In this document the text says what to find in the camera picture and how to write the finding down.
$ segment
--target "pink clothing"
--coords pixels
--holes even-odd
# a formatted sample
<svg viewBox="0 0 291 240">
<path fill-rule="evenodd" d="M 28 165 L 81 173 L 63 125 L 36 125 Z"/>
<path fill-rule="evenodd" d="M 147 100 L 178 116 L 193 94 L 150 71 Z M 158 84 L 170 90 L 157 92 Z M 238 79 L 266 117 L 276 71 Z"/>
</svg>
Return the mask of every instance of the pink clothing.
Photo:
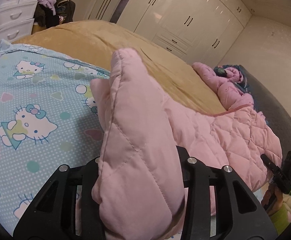
<svg viewBox="0 0 291 240">
<path fill-rule="evenodd" d="M 110 80 L 91 81 L 105 131 L 92 197 L 108 240 L 163 239 L 182 228 L 185 192 L 175 145 L 208 166 L 232 166 L 253 191 L 272 176 L 261 154 L 281 164 L 279 139 L 251 106 L 217 117 L 186 108 L 148 75 L 134 49 L 114 52 L 111 67 Z"/>
<path fill-rule="evenodd" d="M 233 110 L 243 105 L 253 108 L 254 101 L 252 95 L 243 93 L 232 82 L 242 81 L 242 75 L 236 68 L 226 68 L 227 76 L 219 77 L 212 68 L 203 63 L 193 63 L 192 68 L 199 74 L 202 80 L 218 95 L 221 104 L 226 110 Z"/>
</svg>

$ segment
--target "clothes pile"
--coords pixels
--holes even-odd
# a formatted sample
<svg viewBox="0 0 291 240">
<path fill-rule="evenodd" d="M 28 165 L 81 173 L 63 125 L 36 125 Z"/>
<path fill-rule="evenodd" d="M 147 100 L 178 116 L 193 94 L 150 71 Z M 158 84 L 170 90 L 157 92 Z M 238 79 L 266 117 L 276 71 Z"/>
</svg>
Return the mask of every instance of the clothes pile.
<svg viewBox="0 0 291 240">
<path fill-rule="evenodd" d="M 75 8 L 76 4 L 71 0 L 38 0 L 35 22 L 47 29 L 72 22 Z"/>
</svg>

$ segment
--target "blue bedsheet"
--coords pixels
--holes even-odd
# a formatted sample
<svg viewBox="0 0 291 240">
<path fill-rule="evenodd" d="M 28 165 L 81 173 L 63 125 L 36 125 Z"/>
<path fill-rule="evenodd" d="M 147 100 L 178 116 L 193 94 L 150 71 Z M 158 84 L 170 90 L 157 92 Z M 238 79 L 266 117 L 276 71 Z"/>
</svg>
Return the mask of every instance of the blue bedsheet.
<svg viewBox="0 0 291 240">
<path fill-rule="evenodd" d="M 0 223 L 13 233 L 61 164 L 99 156 L 103 130 L 90 90 L 109 72 L 37 46 L 0 43 Z"/>
</svg>

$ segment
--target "white dresser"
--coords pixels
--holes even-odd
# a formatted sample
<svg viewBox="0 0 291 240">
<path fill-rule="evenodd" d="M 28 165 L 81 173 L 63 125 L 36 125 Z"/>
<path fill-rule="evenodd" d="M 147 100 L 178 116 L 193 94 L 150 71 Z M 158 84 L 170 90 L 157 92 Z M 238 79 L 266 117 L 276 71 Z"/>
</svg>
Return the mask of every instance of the white dresser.
<svg viewBox="0 0 291 240">
<path fill-rule="evenodd" d="M 14 42 L 30 35 L 37 0 L 0 0 L 0 40 Z"/>
<path fill-rule="evenodd" d="M 214 67 L 250 17 L 241 0 L 129 0 L 117 24 L 188 64 Z"/>
</svg>

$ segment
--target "black device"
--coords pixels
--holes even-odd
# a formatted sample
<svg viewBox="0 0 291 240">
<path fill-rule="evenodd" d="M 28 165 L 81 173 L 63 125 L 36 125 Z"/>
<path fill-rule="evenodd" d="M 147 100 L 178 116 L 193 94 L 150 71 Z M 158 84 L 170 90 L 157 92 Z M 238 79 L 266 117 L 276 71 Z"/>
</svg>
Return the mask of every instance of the black device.
<svg viewBox="0 0 291 240">
<path fill-rule="evenodd" d="M 182 240 L 274 240 L 270 218 L 230 167 L 207 167 L 177 147 L 184 187 L 188 187 Z M 98 178 L 96 160 L 86 166 L 61 165 L 32 200 L 17 224 L 15 240 L 104 240 L 99 205 L 91 190 Z M 82 185 L 82 236 L 75 235 L 77 185 Z M 216 236 L 210 237 L 210 186 L 216 196 Z"/>
<path fill-rule="evenodd" d="M 291 192 L 291 151 L 288 152 L 287 157 L 282 165 L 282 170 L 276 166 L 265 154 L 261 155 L 261 159 L 264 165 L 270 169 L 273 173 L 273 183 L 284 194 L 290 194 Z M 273 205 L 277 201 L 275 194 L 273 193 L 269 199 L 269 203 L 264 206 L 264 209 L 268 212 L 272 209 Z"/>
</svg>

